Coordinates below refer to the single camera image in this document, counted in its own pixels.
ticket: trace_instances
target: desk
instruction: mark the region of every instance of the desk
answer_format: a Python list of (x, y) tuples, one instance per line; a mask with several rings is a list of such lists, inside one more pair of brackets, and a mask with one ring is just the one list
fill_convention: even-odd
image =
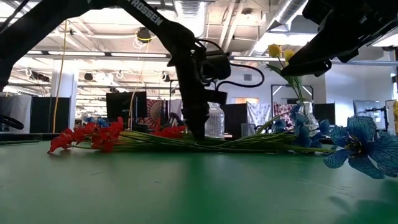
[(322, 157), (0, 146), (0, 223), (398, 223), (398, 181)]

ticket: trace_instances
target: ceiling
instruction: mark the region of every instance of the ceiling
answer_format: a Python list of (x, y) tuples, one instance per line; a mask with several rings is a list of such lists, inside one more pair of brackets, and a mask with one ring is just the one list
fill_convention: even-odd
[[(159, 1), (147, 1), (152, 6), (159, 5)], [(254, 47), (254, 44), (265, 32), (266, 15), (278, 8), (279, 0), (216, 0), (200, 2), (202, 9), (192, 17), (178, 11), (166, 11), (159, 9), (160, 13), (171, 21), (180, 22), (187, 26), (197, 37), (220, 43), (228, 52), (245, 54)], [(37, 4), (31, 1), (18, 13), (16, 18), (29, 11)], [(4, 22), (14, 9), (19, 5), (18, 1), (0, 1), (0, 22)], [(228, 23), (229, 11), (232, 9), (231, 19)], [(152, 34), (149, 44), (138, 41), (136, 32), (142, 25), (121, 8), (106, 8), (91, 10), (80, 17), (70, 18), (66, 21), (67, 33), (65, 39), (66, 51), (90, 51), (90, 52), (148, 52), (168, 53), (160, 40)], [(62, 51), (64, 45), (64, 23), (60, 24), (45, 39), (39, 42), (33, 50)], [(284, 48), (298, 50), (300, 46), (293, 44), (284, 45)], [(151, 86), (169, 87), (169, 83), (162, 80), (163, 74), (175, 77), (173, 67), (167, 67), (167, 62), (132, 61), (132, 60), (99, 60), (99, 59), (74, 59), (75, 66), (80, 69), (79, 85), (102, 85), (95, 81), (86, 81), (86, 73), (112, 74), (112, 84), (123, 88), (127, 86)], [(54, 67), (51, 58), (24, 57), (14, 66), (10, 83), (41, 83), (49, 82), (36, 80), (33, 73), (39, 73), (51, 81)], [(49, 86), (17, 88), (30, 94), (48, 95)], [(79, 88), (78, 105), (104, 106), (104, 101), (97, 101), (98, 97), (109, 92), (109, 88)], [(150, 90), (150, 96), (164, 98), (169, 95), (168, 90)]]

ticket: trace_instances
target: patterned fabric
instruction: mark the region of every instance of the patterned fabric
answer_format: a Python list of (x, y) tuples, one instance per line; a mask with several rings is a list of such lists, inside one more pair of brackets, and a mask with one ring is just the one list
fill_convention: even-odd
[(263, 125), (270, 120), (271, 105), (267, 103), (249, 103), (248, 106), (248, 123), (256, 126)]
[[(278, 116), (280, 114), (289, 112), (294, 105), (291, 104), (286, 104), (286, 103), (274, 103), (274, 116)], [(294, 122), (289, 118), (290, 113), (287, 113), (280, 118), (283, 119), (286, 122), (287, 127), (293, 127)]]
[(165, 115), (165, 109), (162, 111), (163, 100), (147, 99), (148, 117), (139, 118), (139, 123), (148, 124), (148, 129), (155, 129), (162, 114)]

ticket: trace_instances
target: glass vase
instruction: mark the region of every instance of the glass vase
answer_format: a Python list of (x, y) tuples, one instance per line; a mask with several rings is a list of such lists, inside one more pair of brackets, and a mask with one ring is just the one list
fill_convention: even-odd
[(205, 123), (205, 136), (211, 138), (224, 138), (225, 115), (218, 103), (209, 103), (209, 119)]
[(310, 130), (310, 137), (316, 135), (319, 132), (319, 122), (313, 115), (313, 101), (304, 101), (298, 113), (307, 117), (308, 121), (304, 125)]
[(396, 134), (398, 135), (398, 100), (394, 102), (392, 110), (394, 113), (394, 124), (396, 126)]

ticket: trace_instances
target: yellow flower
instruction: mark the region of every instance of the yellow flower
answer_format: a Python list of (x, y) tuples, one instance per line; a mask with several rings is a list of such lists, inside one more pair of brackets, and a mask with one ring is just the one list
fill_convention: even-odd
[(271, 44), (268, 46), (269, 55), (271, 57), (280, 57), (282, 55), (282, 51), (280, 47), (276, 44)]
[(294, 51), (293, 50), (285, 50), (285, 61), (286, 61), (286, 65), (289, 64), (289, 60), (293, 57), (294, 55)]

